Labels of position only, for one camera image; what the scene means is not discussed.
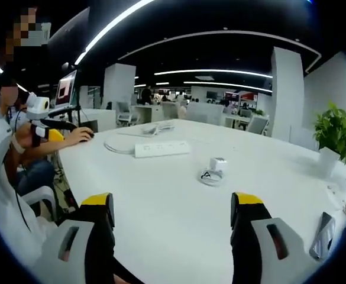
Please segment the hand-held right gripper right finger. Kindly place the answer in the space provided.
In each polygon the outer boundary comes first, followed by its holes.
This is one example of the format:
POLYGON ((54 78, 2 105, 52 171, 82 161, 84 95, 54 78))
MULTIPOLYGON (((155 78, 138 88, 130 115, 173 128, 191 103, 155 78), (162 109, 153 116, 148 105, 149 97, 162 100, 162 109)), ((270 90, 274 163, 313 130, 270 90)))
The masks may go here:
POLYGON ((232 194, 231 229, 233 283, 304 283, 319 267, 300 235, 254 195, 232 194))

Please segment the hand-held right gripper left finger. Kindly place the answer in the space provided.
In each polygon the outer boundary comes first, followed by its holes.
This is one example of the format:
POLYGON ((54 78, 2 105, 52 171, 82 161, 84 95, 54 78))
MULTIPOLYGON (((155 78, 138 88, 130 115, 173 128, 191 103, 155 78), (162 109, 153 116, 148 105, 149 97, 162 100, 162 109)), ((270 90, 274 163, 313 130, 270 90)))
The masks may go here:
POLYGON ((109 192, 85 199, 45 241, 33 267, 40 283, 114 283, 114 202, 109 192))

